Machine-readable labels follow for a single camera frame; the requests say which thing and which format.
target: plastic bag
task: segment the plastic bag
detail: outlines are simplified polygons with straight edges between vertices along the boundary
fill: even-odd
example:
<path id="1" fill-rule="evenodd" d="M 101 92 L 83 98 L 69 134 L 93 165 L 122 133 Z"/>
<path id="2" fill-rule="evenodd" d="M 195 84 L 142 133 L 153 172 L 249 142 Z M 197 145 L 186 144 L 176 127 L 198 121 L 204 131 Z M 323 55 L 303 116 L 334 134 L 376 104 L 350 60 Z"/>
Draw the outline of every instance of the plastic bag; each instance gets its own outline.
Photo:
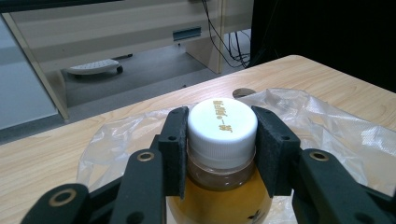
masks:
<path id="1" fill-rule="evenodd" d="M 331 152 L 357 182 L 393 195 L 396 132 L 356 118 L 305 91 L 268 89 L 238 100 L 272 110 L 301 139 L 302 149 L 318 148 Z M 149 147 L 172 109 L 152 111 L 104 125 L 80 158 L 77 182 L 94 190 L 122 176 L 129 155 Z M 168 211 L 168 223 L 173 222 Z M 297 223 L 291 197 L 275 197 L 264 223 Z"/>

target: jar lid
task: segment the jar lid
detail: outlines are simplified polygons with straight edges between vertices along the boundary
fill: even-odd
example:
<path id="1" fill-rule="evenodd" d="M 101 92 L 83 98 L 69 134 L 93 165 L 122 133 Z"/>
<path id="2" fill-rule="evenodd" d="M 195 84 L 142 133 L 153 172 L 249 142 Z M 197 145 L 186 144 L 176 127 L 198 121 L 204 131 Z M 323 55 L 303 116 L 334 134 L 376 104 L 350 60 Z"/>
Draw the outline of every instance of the jar lid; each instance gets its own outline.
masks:
<path id="1" fill-rule="evenodd" d="M 189 154 L 210 168 L 236 168 L 254 157 L 256 132 L 249 106 L 229 98 L 205 100 L 189 114 Z"/>

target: wooden table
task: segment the wooden table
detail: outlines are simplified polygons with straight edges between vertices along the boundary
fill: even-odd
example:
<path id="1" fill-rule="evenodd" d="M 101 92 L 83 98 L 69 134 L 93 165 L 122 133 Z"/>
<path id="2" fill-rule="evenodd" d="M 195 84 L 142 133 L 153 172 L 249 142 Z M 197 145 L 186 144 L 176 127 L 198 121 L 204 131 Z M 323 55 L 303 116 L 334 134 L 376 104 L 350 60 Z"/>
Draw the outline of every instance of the wooden table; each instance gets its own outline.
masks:
<path id="1" fill-rule="evenodd" d="M 0 223 L 19 222 L 49 189 L 75 182 L 78 159 L 103 124 L 211 97 L 233 97 L 238 88 L 304 90 L 396 131 L 395 93 L 306 58 L 289 56 L 0 146 Z"/>

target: floor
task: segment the floor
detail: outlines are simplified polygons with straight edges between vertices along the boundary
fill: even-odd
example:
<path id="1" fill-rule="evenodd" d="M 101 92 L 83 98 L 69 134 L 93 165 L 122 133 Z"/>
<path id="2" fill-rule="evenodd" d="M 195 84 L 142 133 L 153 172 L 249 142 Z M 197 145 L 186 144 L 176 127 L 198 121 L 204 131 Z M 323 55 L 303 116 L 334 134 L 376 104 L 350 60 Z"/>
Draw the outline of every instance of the floor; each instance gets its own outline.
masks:
<path id="1" fill-rule="evenodd" d="M 245 61 L 249 36 L 250 30 L 238 32 L 241 52 L 247 54 Z M 224 36 L 224 42 L 233 56 L 238 55 L 234 34 Z M 244 69 L 228 52 L 224 57 L 227 62 L 223 60 L 222 73 L 215 74 L 186 53 L 183 44 L 175 44 L 116 59 L 123 66 L 119 75 L 110 71 L 76 78 L 64 72 L 70 119 L 54 115 L 0 130 L 0 145 Z"/>

